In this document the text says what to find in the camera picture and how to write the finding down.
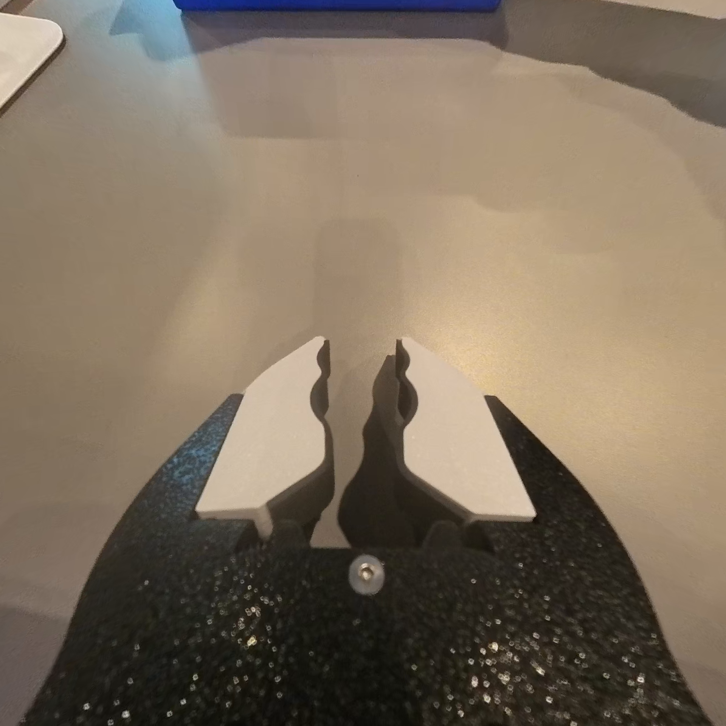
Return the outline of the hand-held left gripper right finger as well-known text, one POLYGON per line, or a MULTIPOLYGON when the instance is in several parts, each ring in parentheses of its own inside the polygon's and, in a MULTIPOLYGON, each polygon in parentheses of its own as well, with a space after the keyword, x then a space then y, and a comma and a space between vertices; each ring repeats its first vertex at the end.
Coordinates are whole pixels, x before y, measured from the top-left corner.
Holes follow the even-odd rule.
POLYGON ((439 523, 483 548, 481 523, 537 517, 485 395, 413 338, 375 377, 362 441, 338 509, 354 548, 419 548, 439 523))

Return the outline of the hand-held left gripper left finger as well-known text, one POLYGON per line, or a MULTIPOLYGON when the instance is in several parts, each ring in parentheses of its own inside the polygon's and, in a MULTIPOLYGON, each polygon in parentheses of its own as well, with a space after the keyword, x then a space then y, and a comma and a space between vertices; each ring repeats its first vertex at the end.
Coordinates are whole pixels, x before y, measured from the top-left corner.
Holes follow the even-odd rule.
POLYGON ((250 521, 260 538, 292 521, 311 537, 335 490, 329 377, 319 335, 246 388, 195 506, 200 520, 250 521))

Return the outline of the blue plastic tray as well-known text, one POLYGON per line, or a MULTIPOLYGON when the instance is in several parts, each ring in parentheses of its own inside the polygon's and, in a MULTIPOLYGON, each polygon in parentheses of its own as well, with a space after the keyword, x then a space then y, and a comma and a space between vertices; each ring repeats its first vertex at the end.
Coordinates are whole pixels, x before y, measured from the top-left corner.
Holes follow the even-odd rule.
POLYGON ((493 12, 501 1, 173 1, 182 12, 493 12))

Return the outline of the white rounded board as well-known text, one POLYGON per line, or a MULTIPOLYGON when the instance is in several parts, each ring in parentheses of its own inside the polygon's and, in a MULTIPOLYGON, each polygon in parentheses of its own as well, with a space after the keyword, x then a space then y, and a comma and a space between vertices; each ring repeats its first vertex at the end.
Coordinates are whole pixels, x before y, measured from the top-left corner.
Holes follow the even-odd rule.
POLYGON ((58 23, 1 13, 1 113, 41 73, 64 42, 58 23))

